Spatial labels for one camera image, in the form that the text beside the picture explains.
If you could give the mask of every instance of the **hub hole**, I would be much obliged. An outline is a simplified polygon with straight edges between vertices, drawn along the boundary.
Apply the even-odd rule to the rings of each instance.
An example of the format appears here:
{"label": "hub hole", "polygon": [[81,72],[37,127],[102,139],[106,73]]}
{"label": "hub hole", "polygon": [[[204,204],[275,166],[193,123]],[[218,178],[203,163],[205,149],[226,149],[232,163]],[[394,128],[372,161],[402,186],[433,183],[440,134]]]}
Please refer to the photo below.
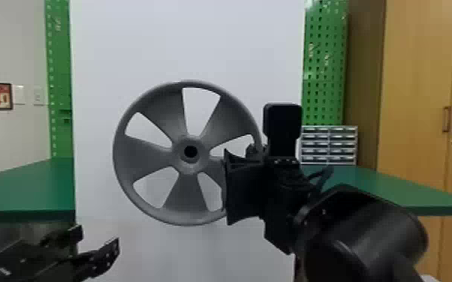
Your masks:
{"label": "hub hole", "polygon": [[188,158],[195,158],[198,155],[198,149],[194,146],[184,148],[184,155]]}

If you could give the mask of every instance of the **gray wheel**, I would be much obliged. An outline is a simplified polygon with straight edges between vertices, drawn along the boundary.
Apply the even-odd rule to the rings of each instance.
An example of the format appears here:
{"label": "gray wheel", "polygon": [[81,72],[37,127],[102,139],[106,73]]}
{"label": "gray wheel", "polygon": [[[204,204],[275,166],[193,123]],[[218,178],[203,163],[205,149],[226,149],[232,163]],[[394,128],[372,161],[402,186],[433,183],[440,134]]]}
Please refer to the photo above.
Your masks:
{"label": "gray wheel", "polygon": [[[206,89],[219,95],[217,106],[200,136],[188,133],[182,90]],[[171,148],[126,135],[131,118],[140,113],[156,125],[172,141]],[[222,189],[226,189],[222,157],[210,150],[237,137],[251,135],[258,152],[262,152],[261,135],[247,108],[233,95],[218,86],[200,81],[172,82],[142,94],[119,122],[113,144],[113,162],[117,178],[126,196],[142,212],[168,224],[188,226],[216,221],[225,216],[220,208],[206,207],[197,175],[206,173]],[[173,167],[179,176],[161,208],[149,204],[134,189],[134,183],[165,167]]]}

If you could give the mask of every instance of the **green table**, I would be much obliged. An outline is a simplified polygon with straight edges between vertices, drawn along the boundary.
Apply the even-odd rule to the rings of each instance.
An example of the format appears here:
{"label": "green table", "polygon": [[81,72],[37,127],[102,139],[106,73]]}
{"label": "green table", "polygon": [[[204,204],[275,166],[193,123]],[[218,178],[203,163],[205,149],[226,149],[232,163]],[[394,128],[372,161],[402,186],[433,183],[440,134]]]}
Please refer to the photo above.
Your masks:
{"label": "green table", "polygon": [[[318,170],[306,166],[306,173]],[[416,215],[452,215],[452,194],[355,166],[337,166],[327,188],[346,183]],[[0,222],[68,221],[75,216],[74,162],[45,160],[0,172]]]}
{"label": "green table", "polygon": [[0,172],[0,222],[74,218],[73,159],[55,158]]}

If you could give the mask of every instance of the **wall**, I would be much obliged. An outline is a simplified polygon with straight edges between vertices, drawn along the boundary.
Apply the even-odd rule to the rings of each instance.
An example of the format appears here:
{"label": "wall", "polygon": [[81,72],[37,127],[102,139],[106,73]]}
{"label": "wall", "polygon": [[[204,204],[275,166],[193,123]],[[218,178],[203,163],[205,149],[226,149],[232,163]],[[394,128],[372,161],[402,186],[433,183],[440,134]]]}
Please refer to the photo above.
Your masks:
{"label": "wall", "polygon": [[0,171],[50,157],[47,106],[33,104],[34,87],[47,91],[44,29],[44,0],[0,0],[0,83],[26,94],[26,104],[0,112]]}
{"label": "wall", "polygon": [[[304,0],[94,0],[71,1],[70,10],[77,218],[86,234],[80,247],[121,238],[121,257],[98,281],[290,281],[292,256],[263,239],[258,219],[181,227],[138,210],[116,180],[112,145],[127,107],[169,81],[215,83],[258,125],[265,103],[299,104]],[[203,125],[213,104],[191,98],[187,122]],[[150,197],[171,185],[159,180],[142,183],[140,193]]]}

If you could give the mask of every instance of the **white board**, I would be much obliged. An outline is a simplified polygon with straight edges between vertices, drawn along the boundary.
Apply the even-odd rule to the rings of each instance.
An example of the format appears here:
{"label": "white board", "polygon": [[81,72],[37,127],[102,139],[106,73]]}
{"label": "white board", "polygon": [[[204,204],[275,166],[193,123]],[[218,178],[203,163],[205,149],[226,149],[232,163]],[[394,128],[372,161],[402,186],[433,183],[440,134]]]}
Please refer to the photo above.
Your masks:
{"label": "white board", "polygon": [[[293,257],[263,239],[258,219],[177,227],[139,211],[116,180],[112,144],[127,107],[145,90],[169,81],[221,86],[259,125],[265,103],[299,103],[303,23],[304,0],[71,1],[76,203],[86,233],[81,250],[111,236],[120,237],[122,249],[113,269],[97,281],[292,279]],[[208,118],[188,115],[197,124]]]}

